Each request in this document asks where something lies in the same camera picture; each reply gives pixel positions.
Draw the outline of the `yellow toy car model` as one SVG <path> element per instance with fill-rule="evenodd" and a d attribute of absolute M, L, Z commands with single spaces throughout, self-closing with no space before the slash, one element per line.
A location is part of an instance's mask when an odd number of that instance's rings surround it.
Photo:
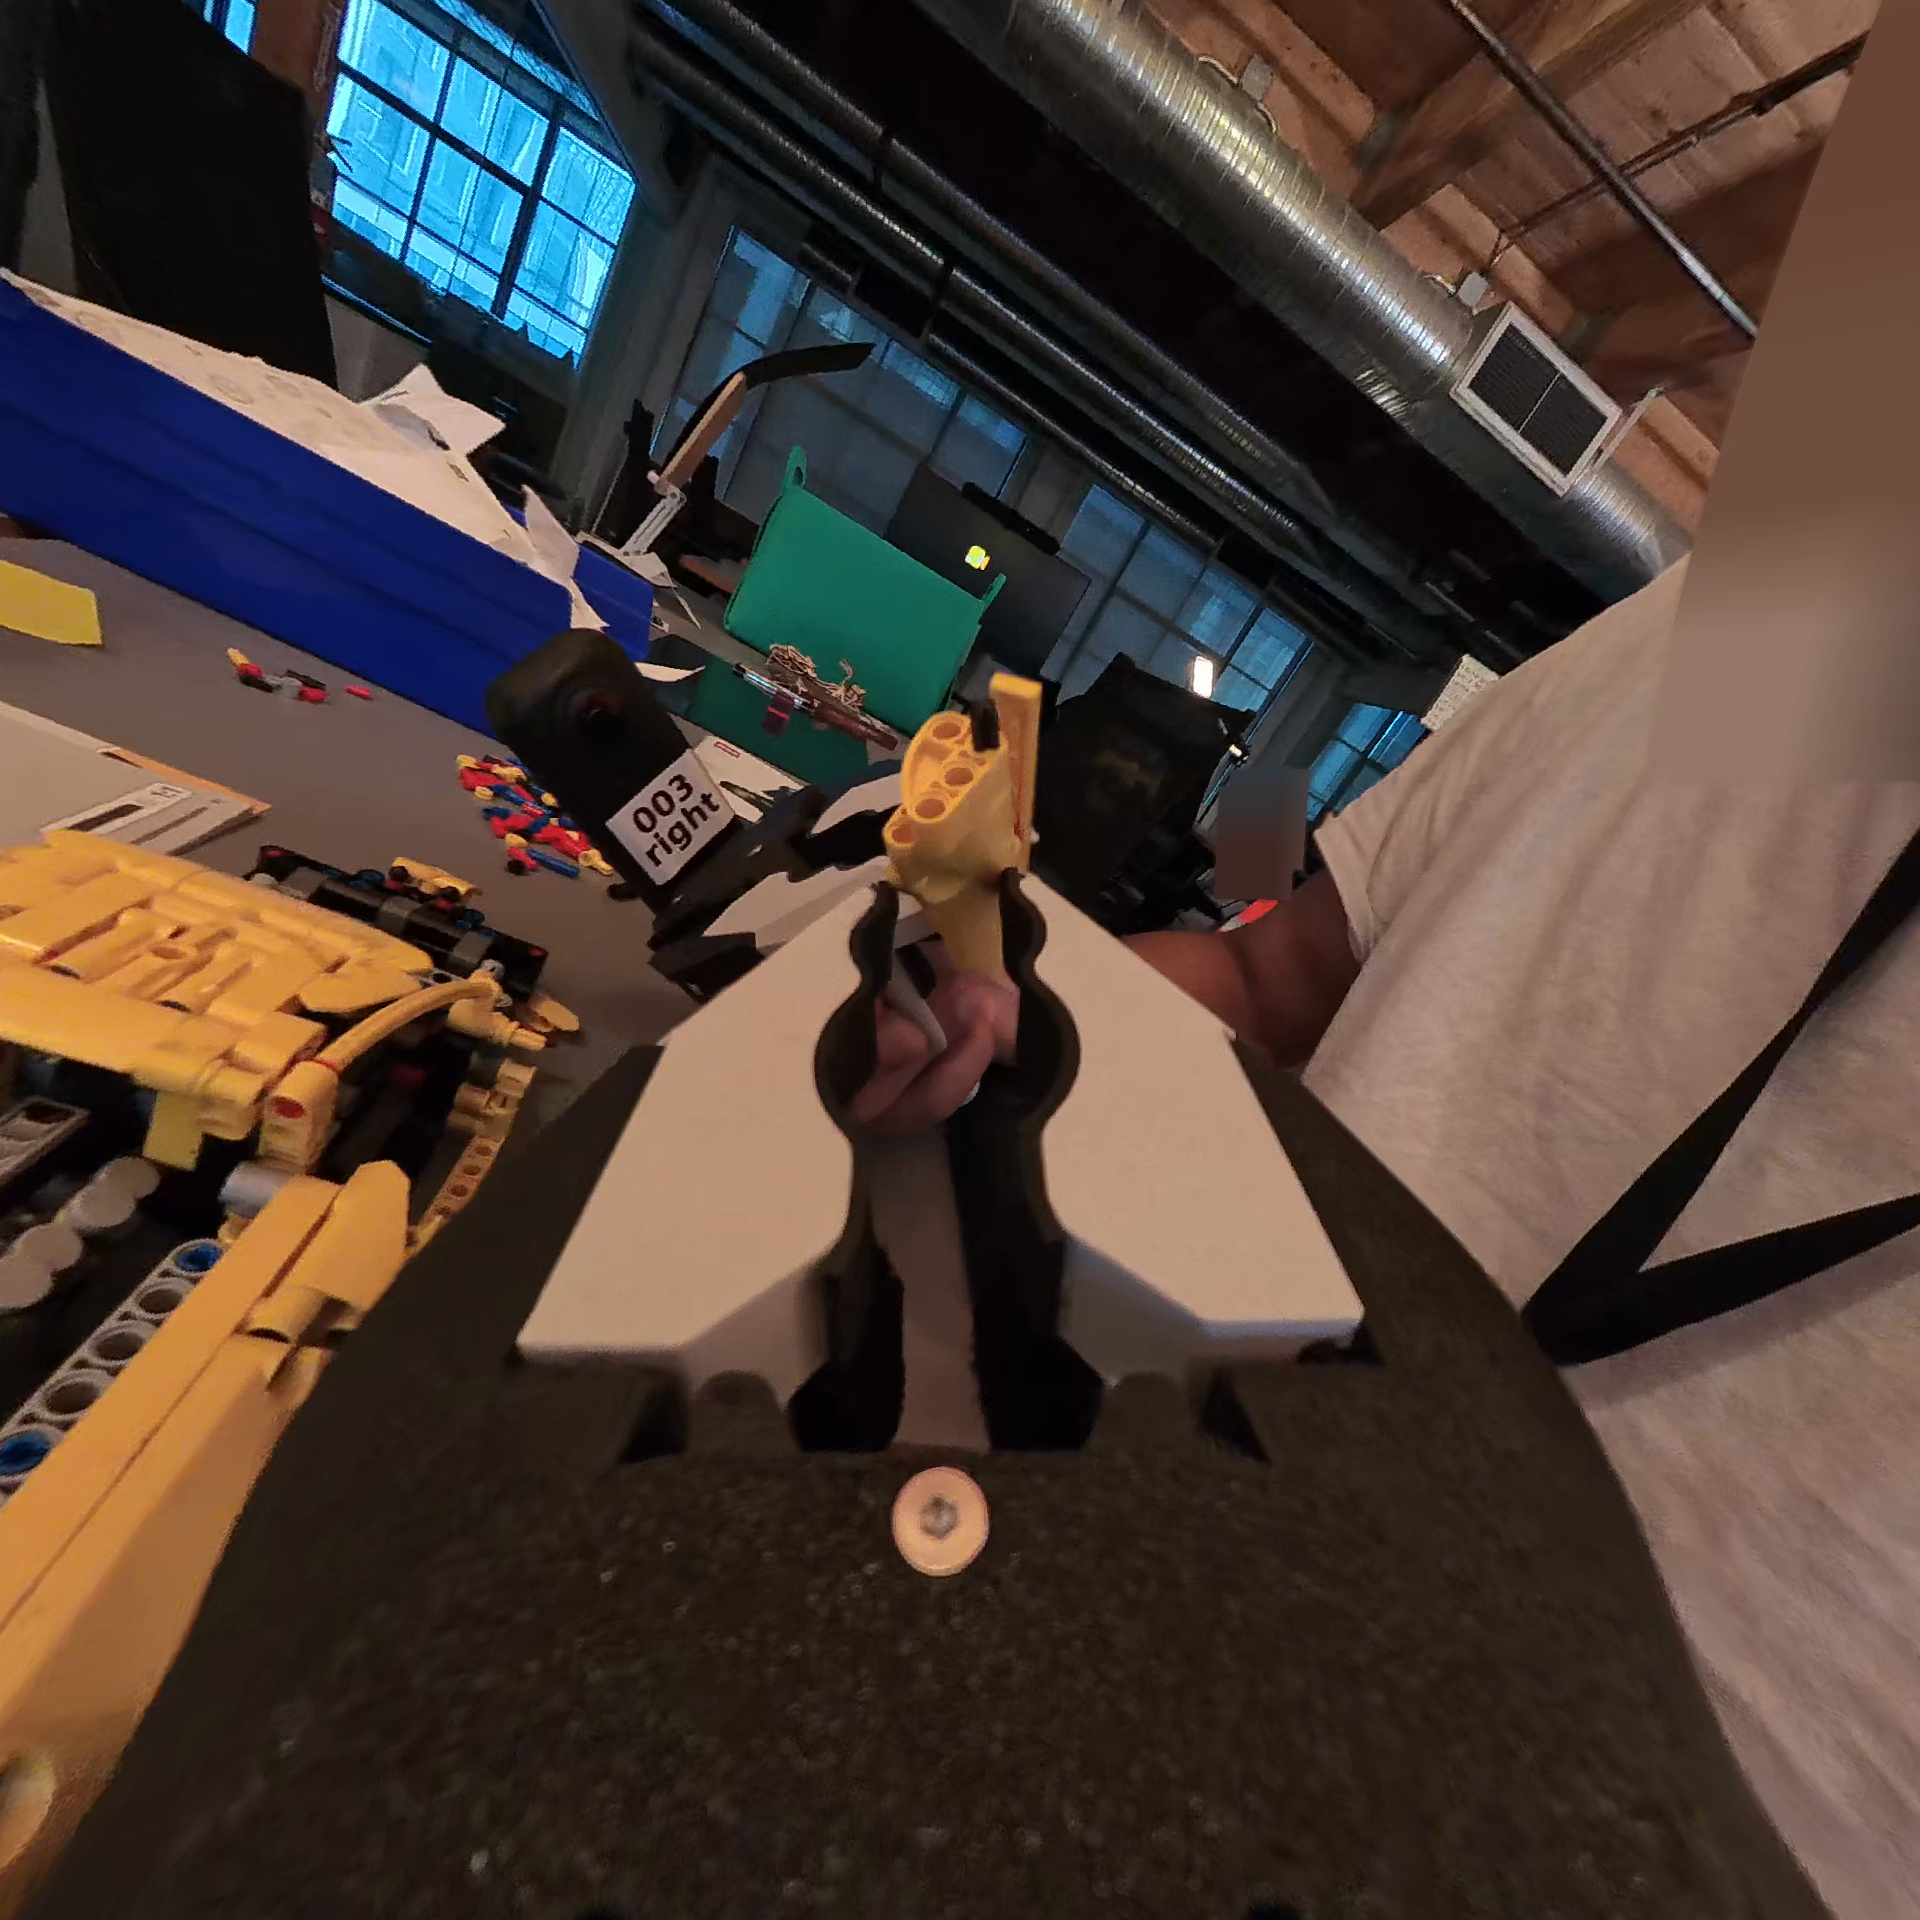
<path fill-rule="evenodd" d="M 104 1788 L 334 1350 L 579 1021 L 471 882 L 5 850 L 5 1916 Z"/>

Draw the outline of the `open lego instruction booklet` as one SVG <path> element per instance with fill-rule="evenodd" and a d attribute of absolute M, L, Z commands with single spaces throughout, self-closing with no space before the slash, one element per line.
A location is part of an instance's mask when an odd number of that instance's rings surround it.
<path fill-rule="evenodd" d="M 153 853 L 189 853 L 266 819 L 268 804 L 2 707 L 2 849 L 82 830 Z"/>

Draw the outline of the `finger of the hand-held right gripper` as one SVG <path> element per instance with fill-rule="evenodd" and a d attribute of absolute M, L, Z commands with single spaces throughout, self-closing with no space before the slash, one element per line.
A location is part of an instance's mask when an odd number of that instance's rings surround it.
<path fill-rule="evenodd" d="M 816 785 L 781 802 L 786 902 L 836 899 L 853 876 L 885 863 L 885 829 L 904 798 L 904 767 L 882 764 L 833 792 Z"/>
<path fill-rule="evenodd" d="M 801 889 L 786 889 L 775 899 L 753 889 L 706 931 L 656 946 L 649 967 L 690 999 L 711 999 L 833 907 L 872 895 L 868 889 L 829 889 L 803 899 Z"/>

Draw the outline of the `green plastic bin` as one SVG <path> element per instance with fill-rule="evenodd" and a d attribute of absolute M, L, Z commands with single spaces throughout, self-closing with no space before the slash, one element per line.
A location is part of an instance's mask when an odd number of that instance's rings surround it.
<path fill-rule="evenodd" d="M 758 654 L 786 644 L 819 670 L 849 667 L 868 712 L 916 733 L 946 708 L 1006 574 L 960 587 L 808 487 L 801 447 L 724 611 Z"/>

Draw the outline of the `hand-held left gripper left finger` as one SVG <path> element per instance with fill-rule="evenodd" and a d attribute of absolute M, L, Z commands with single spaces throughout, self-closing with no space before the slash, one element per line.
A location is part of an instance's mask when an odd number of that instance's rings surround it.
<path fill-rule="evenodd" d="M 852 1131 L 896 931 L 896 889 L 863 886 L 661 1042 L 523 1360 L 757 1377 L 803 1447 L 896 1441 L 904 1287 Z"/>

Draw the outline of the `white crumpled papers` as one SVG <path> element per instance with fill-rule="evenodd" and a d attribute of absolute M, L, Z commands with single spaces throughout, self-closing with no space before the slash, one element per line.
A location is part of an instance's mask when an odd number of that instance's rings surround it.
<path fill-rule="evenodd" d="M 5 291 L 20 308 L 48 315 L 61 345 L 82 348 L 87 401 L 107 399 L 109 374 L 134 374 L 168 399 L 194 394 L 222 424 L 266 429 L 564 587 L 572 629 L 608 629 L 578 584 L 579 544 L 548 499 L 520 485 L 520 502 L 511 507 L 476 465 L 501 437 L 501 421 L 446 394 L 425 365 L 372 401 L 351 401 L 314 376 L 194 344 L 12 271 L 5 271 Z"/>

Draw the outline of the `silver air duct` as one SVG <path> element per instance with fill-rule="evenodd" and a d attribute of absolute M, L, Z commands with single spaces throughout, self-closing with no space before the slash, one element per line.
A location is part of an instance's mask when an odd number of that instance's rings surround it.
<path fill-rule="evenodd" d="M 1476 320 L 1145 6 L 629 6 L 1007 294 L 1129 360 L 1297 511 L 1547 611 L 1691 541 L 1618 463 L 1558 491 L 1455 401 Z"/>

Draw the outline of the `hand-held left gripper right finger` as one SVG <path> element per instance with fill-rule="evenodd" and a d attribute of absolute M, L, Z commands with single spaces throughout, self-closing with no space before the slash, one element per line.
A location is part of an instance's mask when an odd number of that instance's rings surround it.
<path fill-rule="evenodd" d="M 998 891 L 1015 1057 L 952 1118 L 972 1376 L 998 1452 L 1082 1447 L 1102 1397 L 1347 1343 L 1348 1272 L 1258 1060 L 1037 879 Z"/>

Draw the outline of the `large window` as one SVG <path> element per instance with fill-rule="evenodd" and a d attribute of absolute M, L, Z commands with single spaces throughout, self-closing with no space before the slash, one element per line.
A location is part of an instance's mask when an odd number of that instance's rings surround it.
<path fill-rule="evenodd" d="M 640 189 L 541 6 L 348 2 L 332 213 L 578 365 Z"/>

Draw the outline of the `yellow panel subassembly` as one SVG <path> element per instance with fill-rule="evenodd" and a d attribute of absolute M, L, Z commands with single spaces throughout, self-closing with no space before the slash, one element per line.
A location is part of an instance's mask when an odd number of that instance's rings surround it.
<path fill-rule="evenodd" d="M 977 708 L 946 708 L 914 737 L 884 829 L 891 882 L 914 895 L 960 972 L 1007 982 L 1001 881 L 1027 873 L 1044 690 L 996 675 Z"/>

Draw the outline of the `black office chair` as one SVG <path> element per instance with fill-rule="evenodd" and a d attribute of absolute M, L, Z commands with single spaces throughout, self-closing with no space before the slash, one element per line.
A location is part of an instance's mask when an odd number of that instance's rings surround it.
<path fill-rule="evenodd" d="M 1033 871 L 1118 938 L 1200 901 L 1214 776 L 1253 717 L 1112 659 L 1042 730 Z"/>

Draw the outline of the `white vent grille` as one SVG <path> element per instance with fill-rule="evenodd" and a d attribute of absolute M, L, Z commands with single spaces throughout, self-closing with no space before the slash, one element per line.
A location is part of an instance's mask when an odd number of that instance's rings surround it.
<path fill-rule="evenodd" d="M 1473 319 L 1451 395 L 1558 498 L 1605 463 L 1624 421 L 1624 409 L 1516 304 Z"/>

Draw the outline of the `yellow sticky note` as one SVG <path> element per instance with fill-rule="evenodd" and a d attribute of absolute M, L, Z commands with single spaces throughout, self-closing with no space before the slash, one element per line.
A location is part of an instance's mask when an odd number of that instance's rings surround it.
<path fill-rule="evenodd" d="M 17 562 L 0 562 L 0 580 L 2 631 L 71 650 L 104 644 L 98 596 L 91 590 Z"/>

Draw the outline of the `person's right forearm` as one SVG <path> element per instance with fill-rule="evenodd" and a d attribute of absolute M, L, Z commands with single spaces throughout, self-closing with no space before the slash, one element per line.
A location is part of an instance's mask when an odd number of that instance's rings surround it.
<path fill-rule="evenodd" d="M 1124 942 L 1281 1070 L 1309 1067 L 1360 971 L 1329 871 L 1235 931 L 1151 931 Z"/>

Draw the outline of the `black monitor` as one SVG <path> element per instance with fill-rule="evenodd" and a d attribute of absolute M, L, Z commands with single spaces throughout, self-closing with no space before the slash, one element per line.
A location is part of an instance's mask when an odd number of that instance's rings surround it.
<path fill-rule="evenodd" d="M 1052 536 L 980 485 L 952 485 L 926 463 L 904 491 L 885 537 L 980 603 L 966 671 L 991 659 L 1027 680 L 1044 676 L 1048 657 L 1089 590 Z"/>

